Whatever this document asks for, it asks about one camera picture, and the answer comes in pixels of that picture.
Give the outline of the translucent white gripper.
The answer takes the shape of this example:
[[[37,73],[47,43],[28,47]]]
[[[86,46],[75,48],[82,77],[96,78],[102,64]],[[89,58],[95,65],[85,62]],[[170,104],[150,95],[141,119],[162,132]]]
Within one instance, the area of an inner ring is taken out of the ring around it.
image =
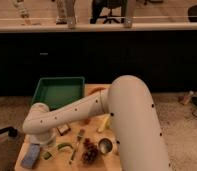
[[[39,144],[40,146],[47,146],[56,139],[56,132],[54,129],[46,131],[41,134],[35,134],[29,136],[29,141],[32,144]]]

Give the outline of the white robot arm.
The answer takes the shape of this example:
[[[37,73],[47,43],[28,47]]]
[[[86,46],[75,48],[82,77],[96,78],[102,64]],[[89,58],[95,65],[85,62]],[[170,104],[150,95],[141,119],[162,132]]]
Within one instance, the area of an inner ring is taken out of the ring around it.
[[[108,88],[57,110],[35,103],[23,131],[43,145],[54,138],[53,128],[101,114],[111,116],[122,171],[172,171],[153,98],[136,76],[120,76]]]

